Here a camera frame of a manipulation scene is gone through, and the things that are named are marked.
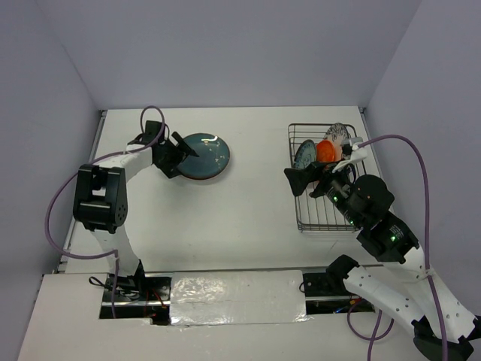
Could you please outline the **white blue floral plate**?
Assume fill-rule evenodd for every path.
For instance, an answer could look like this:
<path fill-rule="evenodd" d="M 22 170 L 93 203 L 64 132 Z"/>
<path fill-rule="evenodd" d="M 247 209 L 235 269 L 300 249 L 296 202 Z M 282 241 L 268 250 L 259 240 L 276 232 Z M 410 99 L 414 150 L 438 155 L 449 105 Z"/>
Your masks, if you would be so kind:
<path fill-rule="evenodd" d="M 329 127 L 325 133 L 324 140 L 328 140 L 333 144 L 335 161 L 342 159 L 342 142 L 348 139 L 349 133 L 347 128 L 342 123 L 335 123 Z"/>

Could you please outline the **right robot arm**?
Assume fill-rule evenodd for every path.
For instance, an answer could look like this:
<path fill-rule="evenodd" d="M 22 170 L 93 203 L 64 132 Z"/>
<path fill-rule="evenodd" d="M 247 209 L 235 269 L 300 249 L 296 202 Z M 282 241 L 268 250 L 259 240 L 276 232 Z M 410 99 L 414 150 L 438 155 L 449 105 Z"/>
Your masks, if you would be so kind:
<path fill-rule="evenodd" d="M 418 351 L 429 360 L 467 360 L 471 341 L 480 337 L 480 318 L 452 294 L 435 270 L 408 225 L 390 210 L 395 200 L 385 182 L 364 174 L 355 181 L 334 164 L 312 162 L 306 168 L 287 168 L 285 176 L 294 196 L 311 183 L 310 197 L 326 197 L 345 220 L 358 230 L 361 246 L 383 264 L 409 293 L 403 296 L 382 284 L 347 255 L 326 269 L 327 286 L 335 294 L 355 293 L 370 302 L 413 337 Z"/>

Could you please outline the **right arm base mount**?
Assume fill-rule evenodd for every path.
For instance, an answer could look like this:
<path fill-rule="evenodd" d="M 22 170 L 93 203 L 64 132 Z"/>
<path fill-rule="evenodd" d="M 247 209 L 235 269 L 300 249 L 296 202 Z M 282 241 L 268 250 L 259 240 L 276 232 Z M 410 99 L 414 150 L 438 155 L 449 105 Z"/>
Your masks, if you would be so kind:
<path fill-rule="evenodd" d="M 329 283 L 328 275 L 325 272 L 303 273 L 298 290 L 304 294 L 307 300 L 312 301 L 324 301 L 342 295 Z"/>

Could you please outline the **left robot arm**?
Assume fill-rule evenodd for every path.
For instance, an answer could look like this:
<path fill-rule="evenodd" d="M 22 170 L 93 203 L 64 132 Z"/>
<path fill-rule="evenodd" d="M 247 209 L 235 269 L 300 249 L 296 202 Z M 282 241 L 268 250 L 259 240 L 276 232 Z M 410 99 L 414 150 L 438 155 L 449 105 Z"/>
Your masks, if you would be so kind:
<path fill-rule="evenodd" d="M 129 299 L 140 299 L 147 292 L 147 280 L 140 258 L 130 244 L 124 223 L 129 205 L 127 183 L 140 171 L 154 165 L 168 178 L 180 174 L 178 166 L 198 157 L 177 132 L 165 136 L 165 124 L 148 120 L 144 132 L 130 141 L 116 156 L 82 165 L 77 173 L 74 219 L 82 223 L 108 258 L 112 287 L 120 288 Z"/>

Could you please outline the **dark teal blossom plate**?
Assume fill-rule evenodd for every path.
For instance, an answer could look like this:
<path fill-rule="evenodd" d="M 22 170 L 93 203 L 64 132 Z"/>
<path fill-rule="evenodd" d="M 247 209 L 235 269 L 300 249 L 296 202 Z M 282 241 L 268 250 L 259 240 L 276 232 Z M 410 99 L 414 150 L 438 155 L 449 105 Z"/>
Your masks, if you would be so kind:
<path fill-rule="evenodd" d="M 180 166 L 180 174 L 212 176 L 222 173 L 227 168 L 231 152 L 218 135 L 194 133 L 184 139 L 199 157 L 190 156 Z"/>

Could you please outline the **red plate with teal flower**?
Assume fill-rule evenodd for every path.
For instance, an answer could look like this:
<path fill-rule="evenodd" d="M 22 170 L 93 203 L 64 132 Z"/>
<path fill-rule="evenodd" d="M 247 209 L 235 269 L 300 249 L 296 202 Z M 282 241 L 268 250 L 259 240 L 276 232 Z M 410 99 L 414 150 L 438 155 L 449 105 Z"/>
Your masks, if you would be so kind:
<path fill-rule="evenodd" d="M 192 180 L 192 181 L 211 181 L 213 179 L 216 179 L 219 174 L 215 174 L 212 176 L 199 176 L 199 175 L 192 175 L 192 174 L 182 174 L 182 176 L 186 179 Z"/>

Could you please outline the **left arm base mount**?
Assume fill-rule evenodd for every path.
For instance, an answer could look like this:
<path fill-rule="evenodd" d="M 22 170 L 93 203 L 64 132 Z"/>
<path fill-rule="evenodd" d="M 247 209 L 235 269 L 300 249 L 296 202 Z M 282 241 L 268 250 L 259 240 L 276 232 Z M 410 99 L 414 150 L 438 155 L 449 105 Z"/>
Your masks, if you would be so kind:
<path fill-rule="evenodd" d="M 114 292 L 113 275 L 106 281 L 91 276 L 89 283 L 103 291 L 100 319 L 146 319 L 157 326 L 171 324 L 171 277 L 147 275 L 141 290 L 118 281 Z"/>

